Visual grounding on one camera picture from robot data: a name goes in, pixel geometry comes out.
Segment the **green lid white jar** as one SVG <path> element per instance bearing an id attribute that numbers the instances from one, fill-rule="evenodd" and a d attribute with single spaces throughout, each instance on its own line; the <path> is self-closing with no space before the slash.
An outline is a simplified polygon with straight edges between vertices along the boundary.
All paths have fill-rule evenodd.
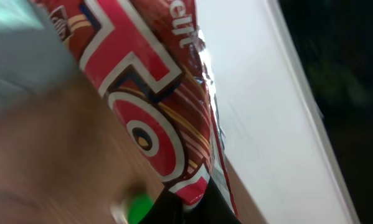
<path id="1" fill-rule="evenodd" d="M 152 198 L 145 192 L 132 192 L 113 202 L 110 212 L 117 224 L 138 224 L 153 207 Z"/>

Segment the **red Top chocolate bar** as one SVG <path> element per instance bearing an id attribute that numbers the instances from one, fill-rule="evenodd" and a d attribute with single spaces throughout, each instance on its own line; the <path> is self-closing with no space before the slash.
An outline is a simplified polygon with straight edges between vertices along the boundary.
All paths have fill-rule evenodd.
<path id="1" fill-rule="evenodd" d="M 187 211 L 237 217 L 193 0 L 43 0 L 62 42 Z"/>

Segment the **white barcode scanner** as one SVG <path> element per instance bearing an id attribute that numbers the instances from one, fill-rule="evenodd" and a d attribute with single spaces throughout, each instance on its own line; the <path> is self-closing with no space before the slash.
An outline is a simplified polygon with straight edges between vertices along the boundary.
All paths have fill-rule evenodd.
<path id="1" fill-rule="evenodd" d="M 277 1 L 197 2 L 243 223 L 357 223 Z"/>

